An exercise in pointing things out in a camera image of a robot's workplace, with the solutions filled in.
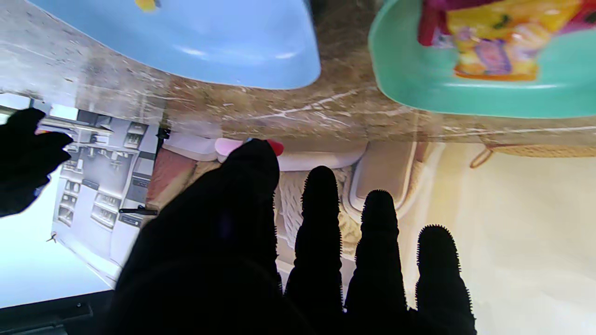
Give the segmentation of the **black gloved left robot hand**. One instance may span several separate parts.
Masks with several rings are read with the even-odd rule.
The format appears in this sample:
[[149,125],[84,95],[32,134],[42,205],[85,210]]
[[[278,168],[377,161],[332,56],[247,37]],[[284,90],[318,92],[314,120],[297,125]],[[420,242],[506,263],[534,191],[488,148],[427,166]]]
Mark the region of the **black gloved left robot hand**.
[[115,285],[105,335],[475,335],[453,236],[419,234],[408,307],[391,195],[365,201],[347,299],[341,291],[339,196],[332,170],[311,170],[286,286],[277,259],[279,165],[266,140],[245,142],[138,234]]

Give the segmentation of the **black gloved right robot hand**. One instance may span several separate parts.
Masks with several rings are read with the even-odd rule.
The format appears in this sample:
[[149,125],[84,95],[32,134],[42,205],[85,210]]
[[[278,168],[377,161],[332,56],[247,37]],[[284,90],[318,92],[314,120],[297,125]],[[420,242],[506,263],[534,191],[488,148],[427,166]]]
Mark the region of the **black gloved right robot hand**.
[[37,134],[46,114],[36,108],[13,113],[0,127],[0,216],[20,214],[50,182],[50,174],[70,159],[73,139],[62,132]]

